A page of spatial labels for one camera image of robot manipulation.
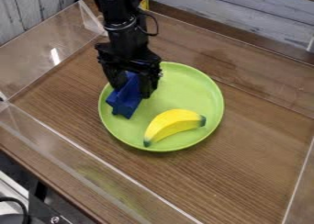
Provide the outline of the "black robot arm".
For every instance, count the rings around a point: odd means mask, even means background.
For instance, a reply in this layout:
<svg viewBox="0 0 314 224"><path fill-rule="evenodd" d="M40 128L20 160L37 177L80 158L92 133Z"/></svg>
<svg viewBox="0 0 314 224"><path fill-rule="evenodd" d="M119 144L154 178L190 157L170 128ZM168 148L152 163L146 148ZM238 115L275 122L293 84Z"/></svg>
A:
<svg viewBox="0 0 314 224"><path fill-rule="evenodd" d="M127 85L127 72L132 72L139 76L142 97L148 98L158 89L162 59L148 48L148 37L155 37L158 30L147 30L146 18L158 20L143 11L140 1L95 0L110 38L95 49L112 88L120 90Z"/></svg>

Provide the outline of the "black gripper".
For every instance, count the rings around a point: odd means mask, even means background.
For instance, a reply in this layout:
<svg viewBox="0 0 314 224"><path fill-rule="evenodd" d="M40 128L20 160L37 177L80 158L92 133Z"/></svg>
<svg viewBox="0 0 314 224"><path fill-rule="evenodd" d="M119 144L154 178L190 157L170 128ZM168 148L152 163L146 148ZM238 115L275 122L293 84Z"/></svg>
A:
<svg viewBox="0 0 314 224"><path fill-rule="evenodd" d="M127 72L136 73L140 80L140 93L148 98L158 89L160 57L148 48L150 33L144 19L122 22L104 22L108 42L98 43L98 61L114 89L127 83Z"/></svg>

